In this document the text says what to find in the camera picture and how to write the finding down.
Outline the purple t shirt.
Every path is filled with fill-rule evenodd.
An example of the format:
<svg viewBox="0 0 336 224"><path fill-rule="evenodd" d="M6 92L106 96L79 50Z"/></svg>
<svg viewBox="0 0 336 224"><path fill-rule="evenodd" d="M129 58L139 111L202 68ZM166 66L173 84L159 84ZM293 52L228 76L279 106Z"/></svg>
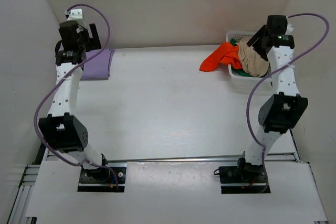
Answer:
<svg viewBox="0 0 336 224"><path fill-rule="evenodd" d="M94 59L84 64L81 81L108 80L114 49L104 49Z"/></svg>

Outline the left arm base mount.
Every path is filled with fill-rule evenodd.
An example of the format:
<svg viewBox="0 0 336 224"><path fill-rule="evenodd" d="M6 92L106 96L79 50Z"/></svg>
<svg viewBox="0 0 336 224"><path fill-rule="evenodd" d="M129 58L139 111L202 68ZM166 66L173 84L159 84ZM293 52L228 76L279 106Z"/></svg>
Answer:
<svg viewBox="0 0 336 224"><path fill-rule="evenodd" d="M127 163L105 163L113 171L106 168L81 169L77 192L81 193L123 193L127 177Z"/></svg>

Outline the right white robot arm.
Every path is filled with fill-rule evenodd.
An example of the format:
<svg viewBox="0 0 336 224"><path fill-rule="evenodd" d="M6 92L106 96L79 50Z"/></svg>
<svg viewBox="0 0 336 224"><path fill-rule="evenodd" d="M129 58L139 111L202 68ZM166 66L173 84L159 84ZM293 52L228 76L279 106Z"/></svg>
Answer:
<svg viewBox="0 0 336 224"><path fill-rule="evenodd" d="M265 156L275 141L295 127L308 106L307 98L300 95L293 66L294 39L288 35L287 18L270 15L267 22L248 41L271 68L273 94L260 108L259 128L249 149L238 160L241 174L257 176L264 169Z"/></svg>

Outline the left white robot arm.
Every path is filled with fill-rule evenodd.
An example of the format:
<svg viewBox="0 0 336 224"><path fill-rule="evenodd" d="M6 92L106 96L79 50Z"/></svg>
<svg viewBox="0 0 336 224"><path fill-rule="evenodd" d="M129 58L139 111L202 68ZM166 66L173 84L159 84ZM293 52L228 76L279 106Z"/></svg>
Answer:
<svg viewBox="0 0 336 224"><path fill-rule="evenodd" d="M56 90L47 115L36 123L42 142L59 159L85 170L99 170L103 155L89 144L88 130L75 116L79 82L86 53L100 49L94 24L67 20L58 29L61 40L55 47Z"/></svg>

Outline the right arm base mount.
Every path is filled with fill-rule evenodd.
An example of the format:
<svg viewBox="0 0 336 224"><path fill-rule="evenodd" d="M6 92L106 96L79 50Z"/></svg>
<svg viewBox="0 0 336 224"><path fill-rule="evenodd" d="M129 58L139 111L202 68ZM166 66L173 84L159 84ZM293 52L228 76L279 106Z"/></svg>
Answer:
<svg viewBox="0 0 336 224"><path fill-rule="evenodd" d="M266 186L266 176L261 172L240 171L236 166L220 166L213 171L218 176L221 194L270 194L269 185Z"/></svg>

